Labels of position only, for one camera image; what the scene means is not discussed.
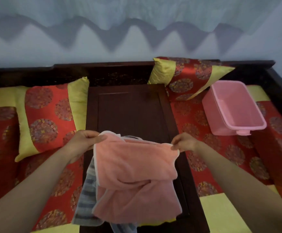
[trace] wall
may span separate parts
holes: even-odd
[[[135,19],[109,31],[82,18],[51,28],[24,17],[0,20],[0,68],[149,61],[160,55],[275,60],[275,70],[282,76],[282,2],[253,35],[223,24],[205,33],[185,23],[157,31]]]

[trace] wooden table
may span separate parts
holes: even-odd
[[[86,129],[109,130],[122,136],[133,135],[157,143],[170,143],[178,129],[163,84],[89,87]],[[92,159],[85,155],[83,180]],[[174,188],[183,213],[173,223],[157,227],[138,227],[138,232],[200,232],[209,227],[195,188],[185,153],[176,160],[178,178]],[[81,227],[80,232],[112,232],[108,223],[100,227]]]

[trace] plastic basin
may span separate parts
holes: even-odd
[[[217,136],[250,135],[266,121],[244,83],[215,82],[202,100],[211,132]]]

